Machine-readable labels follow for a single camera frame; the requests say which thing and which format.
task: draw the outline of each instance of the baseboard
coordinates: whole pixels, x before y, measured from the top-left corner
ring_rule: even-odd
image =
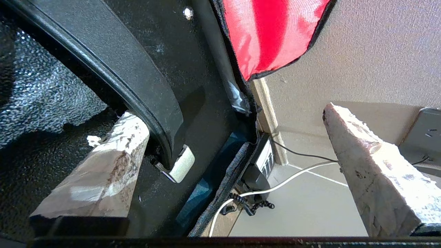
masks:
[[[269,133],[273,137],[274,141],[285,146],[282,135],[277,129],[279,124],[277,123],[276,113],[274,112],[265,78],[253,80],[251,83],[251,90],[253,91],[257,104],[262,107],[262,111],[257,117],[259,130]],[[275,162],[279,165],[287,165],[288,157],[286,150],[280,146],[272,145],[272,147]]]

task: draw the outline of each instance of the beige wall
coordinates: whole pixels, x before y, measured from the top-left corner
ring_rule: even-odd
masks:
[[[421,107],[441,107],[440,6],[438,0],[339,0],[314,47],[266,78],[285,144],[335,158],[321,119],[330,101],[393,143]],[[288,159],[300,167],[319,161]],[[344,181],[336,165],[316,172]]]

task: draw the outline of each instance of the power outlet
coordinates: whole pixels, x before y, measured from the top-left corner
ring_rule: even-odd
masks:
[[[441,110],[425,108],[398,146],[409,163],[429,157],[425,163],[441,166]]]

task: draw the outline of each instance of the red fabric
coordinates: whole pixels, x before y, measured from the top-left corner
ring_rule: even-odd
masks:
[[[329,0],[224,0],[240,72],[276,70],[306,52]]]

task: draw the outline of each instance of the white cable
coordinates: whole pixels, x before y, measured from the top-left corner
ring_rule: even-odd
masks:
[[[248,195],[257,195],[257,194],[266,194],[266,193],[269,193],[269,192],[271,192],[271,191],[274,191],[274,190],[276,190],[276,189],[282,187],[283,185],[287,184],[289,181],[293,180],[294,178],[296,178],[296,177],[302,175],[303,173],[305,173],[305,172],[307,172],[307,171],[310,171],[310,170],[315,169],[315,168],[320,167],[320,166],[324,166],[324,165],[332,165],[332,164],[335,164],[335,163],[336,163],[336,162],[322,162],[322,163],[318,163],[318,164],[315,164],[315,165],[311,165],[311,166],[309,166],[309,167],[306,167],[306,168],[304,168],[304,169],[302,169],[302,170],[300,170],[300,171],[294,173],[294,175],[290,176],[288,179],[286,179],[285,181],[281,182],[280,184],[278,184],[277,186],[275,186],[275,187],[273,187],[273,188],[270,188],[270,189],[267,189],[267,190],[262,190],[262,191],[247,192],[247,193],[240,194],[240,196],[241,196],[241,197],[244,197],[244,196],[248,196]],[[224,208],[224,206],[226,206],[228,203],[230,203],[230,202],[232,202],[232,201],[233,201],[233,199],[228,199],[228,200],[227,200],[226,202],[224,202],[224,204],[222,204],[222,206],[217,210],[216,214],[214,215],[213,222],[211,222],[210,233],[208,234],[208,237],[211,237],[211,236],[213,235],[213,231],[214,231],[214,223],[216,223],[217,217],[218,217],[219,213],[221,212],[222,208]]]

